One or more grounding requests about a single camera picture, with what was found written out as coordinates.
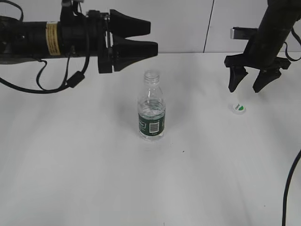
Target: robotic arm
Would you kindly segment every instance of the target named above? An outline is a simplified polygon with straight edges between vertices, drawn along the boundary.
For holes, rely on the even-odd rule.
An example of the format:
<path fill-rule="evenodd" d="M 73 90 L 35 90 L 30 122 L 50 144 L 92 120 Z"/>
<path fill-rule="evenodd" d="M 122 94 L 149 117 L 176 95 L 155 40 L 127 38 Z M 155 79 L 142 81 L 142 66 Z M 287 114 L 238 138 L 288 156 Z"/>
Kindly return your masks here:
<path fill-rule="evenodd" d="M 247 39 L 249 42 L 243 54 L 225 59 L 226 67 L 230 68 L 230 92 L 234 92 L 248 75 L 245 66 L 260 70 L 253 86 L 258 93 L 281 76 L 280 68 L 287 70 L 291 64 L 288 59 L 277 55 L 294 24 L 301 18 L 301 1 L 269 0 L 268 5 L 259 29 L 232 29 L 233 39 Z"/>
<path fill-rule="evenodd" d="M 119 72 L 135 62 L 158 55 L 157 43 L 126 39 L 149 34 L 150 22 L 123 15 L 116 10 L 110 10 L 110 13 L 90 10 L 84 16 L 78 11 L 83 1 L 62 0 L 60 21 L 49 23 L 23 22 L 23 11 L 17 4 L 0 0 L 18 7 L 22 12 L 20 20 L 0 16 L 0 64 L 86 57 L 83 70 L 66 80 L 59 90 L 36 90 L 34 93 L 53 93 L 75 87 L 85 77 L 90 56 L 98 57 L 99 73 L 112 73 L 113 68 Z M 0 82 L 26 92 L 26 89 L 20 89 L 3 79 Z"/>

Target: white tabletop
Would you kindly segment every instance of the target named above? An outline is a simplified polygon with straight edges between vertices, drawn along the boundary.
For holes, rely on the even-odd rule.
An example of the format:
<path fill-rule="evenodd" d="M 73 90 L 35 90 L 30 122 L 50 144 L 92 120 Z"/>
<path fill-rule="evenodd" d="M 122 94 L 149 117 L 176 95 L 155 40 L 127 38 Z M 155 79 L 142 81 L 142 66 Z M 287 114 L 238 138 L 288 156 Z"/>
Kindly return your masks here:
<path fill-rule="evenodd" d="M 0 86 L 1 226 L 275 226 L 286 177 L 301 148 L 301 64 L 255 94 L 258 71 L 228 91 L 226 54 L 162 54 L 120 73 L 98 74 L 54 95 Z M 84 59 L 73 59 L 80 69 Z M 65 61 L 49 61 L 46 88 Z M 39 63 L 0 66 L 36 88 Z M 138 135 L 143 72 L 159 69 L 166 134 Z M 235 115 L 228 104 L 247 107 Z M 301 223 L 301 168 L 288 225 Z"/>

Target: black cable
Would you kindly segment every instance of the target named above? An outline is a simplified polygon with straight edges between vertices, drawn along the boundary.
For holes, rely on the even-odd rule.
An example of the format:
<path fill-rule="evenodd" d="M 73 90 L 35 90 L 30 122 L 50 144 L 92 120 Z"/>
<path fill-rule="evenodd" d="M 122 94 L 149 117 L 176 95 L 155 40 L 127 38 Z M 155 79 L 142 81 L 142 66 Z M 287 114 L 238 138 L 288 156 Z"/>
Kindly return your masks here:
<path fill-rule="evenodd" d="M 284 191 L 284 195 L 283 195 L 282 226 L 286 226 L 286 207 L 287 207 L 288 191 L 289 191 L 289 188 L 290 188 L 293 173 L 294 173 L 300 159 L 301 159 L 301 151 L 298 153 L 295 161 L 293 162 L 293 165 L 290 169 L 290 172 L 288 174 L 288 178 L 287 178 L 287 181 L 286 181 L 285 191 Z"/>
<path fill-rule="evenodd" d="M 0 2 L 7 3 L 9 5 L 12 5 L 12 6 L 18 8 L 21 11 L 21 17 L 20 17 L 19 21 L 21 21 L 21 22 L 23 21 L 23 19 L 24 19 L 24 13 L 23 13 L 23 9 L 21 8 L 21 6 L 15 4 L 12 1 L 8 1 L 8 0 L 0 0 Z"/>
<path fill-rule="evenodd" d="M 63 79 L 63 82 L 62 82 L 62 84 L 61 84 L 60 87 L 65 86 L 65 85 L 66 85 L 66 82 L 67 82 L 67 79 L 68 79 L 69 62 L 70 62 L 72 50 L 73 50 L 73 47 L 71 48 L 70 53 L 69 53 L 69 55 L 68 55 L 68 60 L 67 60 L 67 66 L 66 66 L 65 75 L 64 75 L 64 79 Z M 45 61 L 45 60 L 38 60 L 38 59 L 37 59 L 37 61 L 39 61 L 39 62 L 44 62 L 45 65 L 44 65 L 44 67 L 39 71 L 39 73 L 38 73 L 38 75 L 37 75 L 37 78 L 36 78 L 36 83 L 37 83 L 38 87 L 39 87 L 41 90 L 47 90 L 47 89 L 44 89 L 44 88 L 41 86 L 41 84 L 40 84 L 40 78 L 41 78 L 41 75 L 42 75 L 43 70 L 44 70 L 45 67 L 47 66 L 47 61 Z"/>
<path fill-rule="evenodd" d="M 0 0 L 0 2 L 8 3 L 8 4 L 13 5 L 13 6 L 17 7 L 18 9 L 20 9 L 21 10 L 20 21 L 23 21 L 24 14 L 23 14 L 22 8 L 19 5 L 15 4 L 15 3 L 11 2 L 11 1 L 8 1 L 8 0 Z M 80 72 L 82 75 L 79 77 L 78 73 L 75 73 L 74 76 L 73 76 L 74 79 L 72 80 L 73 77 L 71 77 L 70 82 L 68 83 L 69 80 L 67 81 L 67 79 L 68 79 L 69 62 L 70 62 L 70 57 L 71 57 L 71 54 L 72 54 L 72 50 L 71 50 L 70 54 L 68 56 L 68 60 L 67 60 L 67 67 L 66 67 L 66 72 L 65 72 L 64 80 L 63 80 L 61 86 L 59 88 L 57 88 L 57 89 L 47 90 L 47 89 L 44 89 L 41 86 L 41 84 L 40 84 L 40 77 L 41 77 L 44 69 L 47 66 L 47 61 L 41 60 L 41 59 L 37 59 L 37 61 L 43 62 L 45 65 L 41 68 L 41 70 L 39 71 L 39 73 L 38 73 L 38 75 L 36 77 L 36 83 L 37 83 L 37 85 L 39 86 L 39 88 L 41 90 L 26 89 L 26 88 L 23 88 L 23 87 L 19 87 L 19 86 L 16 86 L 16 85 L 14 85 L 14 84 L 12 84 L 12 83 L 10 83 L 10 82 L 2 79 L 2 78 L 0 78 L 0 83 L 2 83 L 5 86 L 8 86 L 8 87 L 10 87 L 12 89 L 15 89 L 15 90 L 18 90 L 18 91 L 21 91 L 21 92 L 25 92 L 25 93 L 33 93 L 33 94 L 51 94 L 51 93 L 57 93 L 57 92 L 63 91 L 65 89 L 69 88 L 69 87 L 72 87 L 72 88 L 75 87 L 75 85 L 77 85 L 80 82 L 80 80 L 79 81 L 77 81 L 77 80 L 78 79 L 82 80 L 85 77 L 84 73 L 87 71 L 87 68 L 89 66 L 90 55 L 91 55 L 90 54 L 90 36 L 89 36 L 89 29 L 88 29 L 88 25 L 87 25 L 87 18 L 82 13 L 78 12 L 78 5 L 79 5 L 78 3 L 75 4 L 75 5 L 73 5 L 73 11 L 74 11 L 74 13 L 77 16 L 79 16 L 79 17 L 81 17 L 83 19 L 83 24 L 84 24 L 85 34 L 86 34 L 86 59 L 85 59 L 85 64 L 83 66 L 83 69 Z"/>
<path fill-rule="evenodd" d="M 85 33 L 86 33 L 86 60 L 83 69 L 81 70 L 81 73 L 84 74 L 87 71 L 87 68 L 90 63 L 90 35 L 89 35 L 89 29 L 87 25 L 87 18 L 81 13 L 83 21 L 84 21 L 84 27 L 85 27 Z"/>
<path fill-rule="evenodd" d="M 10 87 L 14 90 L 18 90 L 18 91 L 21 91 L 21 92 L 24 92 L 24 93 L 33 93 L 33 94 L 52 94 L 52 93 L 61 92 L 65 89 L 69 88 L 69 86 L 64 86 L 64 87 L 60 87 L 60 88 L 52 89 L 52 90 L 26 89 L 26 88 L 23 88 L 23 87 L 16 86 L 16 85 L 4 80 L 3 78 L 0 78 L 0 83 L 2 83 L 3 85 L 5 85 L 7 87 Z"/>
<path fill-rule="evenodd" d="M 301 45 L 301 38 L 299 37 L 299 35 L 297 35 L 297 33 L 295 32 L 294 28 L 292 29 L 292 35 L 293 37 L 298 41 L 298 43 Z M 299 59 L 294 59 L 294 58 L 291 58 L 288 54 L 288 44 L 287 42 L 284 43 L 286 45 L 286 48 L 285 48 L 285 55 L 286 55 L 286 58 L 289 59 L 290 61 L 292 62 L 296 62 L 296 61 L 299 61 L 301 60 L 301 57 Z"/>

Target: plastic water bottle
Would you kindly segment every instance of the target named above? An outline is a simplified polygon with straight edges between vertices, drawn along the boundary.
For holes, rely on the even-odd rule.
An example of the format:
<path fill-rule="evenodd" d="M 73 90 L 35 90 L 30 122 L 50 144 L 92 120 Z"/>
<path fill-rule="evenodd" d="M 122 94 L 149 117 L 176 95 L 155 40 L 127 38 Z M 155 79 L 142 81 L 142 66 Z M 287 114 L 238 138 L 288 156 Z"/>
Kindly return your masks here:
<path fill-rule="evenodd" d="M 166 106 L 159 80 L 158 71 L 148 70 L 138 97 L 139 131 L 148 141 L 158 140 L 164 135 Z"/>

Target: white bottle cap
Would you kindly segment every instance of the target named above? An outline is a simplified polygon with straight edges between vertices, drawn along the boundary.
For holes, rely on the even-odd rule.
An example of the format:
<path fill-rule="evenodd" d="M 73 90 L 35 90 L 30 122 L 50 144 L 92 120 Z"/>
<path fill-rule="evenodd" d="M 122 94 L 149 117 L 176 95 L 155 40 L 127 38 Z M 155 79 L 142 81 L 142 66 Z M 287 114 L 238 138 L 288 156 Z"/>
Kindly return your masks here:
<path fill-rule="evenodd" d="M 234 114 L 244 114 L 246 112 L 246 107 L 241 104 L 231 105 L 230 109 Z"/>

